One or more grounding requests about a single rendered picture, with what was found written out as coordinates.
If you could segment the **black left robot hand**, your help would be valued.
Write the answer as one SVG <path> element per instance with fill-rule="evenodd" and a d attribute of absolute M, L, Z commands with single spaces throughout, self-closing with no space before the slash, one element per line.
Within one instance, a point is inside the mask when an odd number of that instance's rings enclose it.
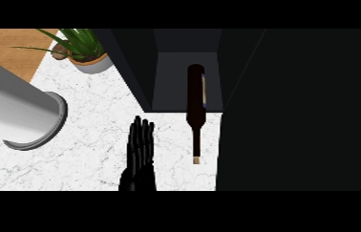
<path fill-rule="evenodd" d="M 154 127 L 155 124 L 139 116 L 130 125 L 127 142 L 127 167 L 120 178 L 120 191 L 154 192 Z"/>

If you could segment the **dark wine bottle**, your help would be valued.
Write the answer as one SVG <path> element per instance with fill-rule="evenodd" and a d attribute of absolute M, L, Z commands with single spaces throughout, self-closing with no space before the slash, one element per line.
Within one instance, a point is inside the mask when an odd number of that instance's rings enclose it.
<path fill-rule="evenodd" d="M 204 68 L 192 64 L 188 68 L 188 113 L 186 120 L 194 131 L 194 164 L 199 164 L 199 129 L 205 122 Z"/>

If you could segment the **dark grey open cabinet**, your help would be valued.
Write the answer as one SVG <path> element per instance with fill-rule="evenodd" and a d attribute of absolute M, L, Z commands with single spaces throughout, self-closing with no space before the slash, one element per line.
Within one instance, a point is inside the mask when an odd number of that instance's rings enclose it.
<path fill-rule="evenodd" d="M 183 113 L 188 68 L 205 74 L 205 111 L 220 113 L 263 29 L 96 29 L 114 67 L 146 113 Z"/>

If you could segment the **dark grey cabinet door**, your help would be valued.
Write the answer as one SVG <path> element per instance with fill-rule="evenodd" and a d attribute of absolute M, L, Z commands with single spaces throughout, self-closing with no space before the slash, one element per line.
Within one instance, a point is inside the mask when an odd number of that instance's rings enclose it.
<path fill-rule="evenodd" d="M 361 190 L 361 29 L 263 33 L 222 115 L 216 189 Z"/>

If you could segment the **grey cylindrical container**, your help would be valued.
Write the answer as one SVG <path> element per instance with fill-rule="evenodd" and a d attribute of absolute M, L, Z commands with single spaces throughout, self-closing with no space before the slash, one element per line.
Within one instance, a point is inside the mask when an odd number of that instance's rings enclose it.
<path fill-rule="evenodd" d="M 0 66 L 0 140 L 29 151 L 59 133 L 68 117 L 65 98 L 43 92 Z"/>

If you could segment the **potted green plant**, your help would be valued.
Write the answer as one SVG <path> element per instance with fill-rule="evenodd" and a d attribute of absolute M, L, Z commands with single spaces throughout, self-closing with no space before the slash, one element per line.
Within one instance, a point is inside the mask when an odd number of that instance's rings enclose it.
<path fill-rule="evenodd" d="M 65 38 L 38 29 L 38 32 L 56 42 L 50 50 L 34 47 L 25 47 L 25 50 L 49 52 L 56 60 L 69 59 L 75 68 L 86 74 L 102 73 L 112 66 L 112 62 L 94 32 L 90 29 L 60 29 L 59 31 Z"/>

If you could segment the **wooden board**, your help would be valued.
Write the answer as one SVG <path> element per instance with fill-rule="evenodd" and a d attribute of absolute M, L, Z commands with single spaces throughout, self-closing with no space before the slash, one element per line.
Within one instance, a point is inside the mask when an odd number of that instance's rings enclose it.
<path fill-rule="evenodd" d="M 0 29 L 0 66 L 26 82 L 46 56 L 53 39 L 35 29 Z"/>

